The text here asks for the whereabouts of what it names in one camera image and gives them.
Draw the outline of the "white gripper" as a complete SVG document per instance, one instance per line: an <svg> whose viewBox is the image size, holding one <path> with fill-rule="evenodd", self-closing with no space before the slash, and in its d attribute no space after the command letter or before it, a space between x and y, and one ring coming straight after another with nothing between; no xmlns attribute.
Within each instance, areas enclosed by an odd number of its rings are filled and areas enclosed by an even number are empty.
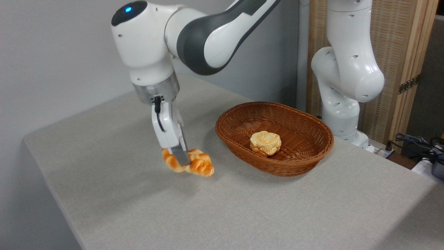
<svg viewBox="0 0 444 250"><path fill-rule="evenodd" d="M151 121L160 147L170 148L181 166L190 165L191 160L182 130L182 120L173 102L154 101Z"/></svg>

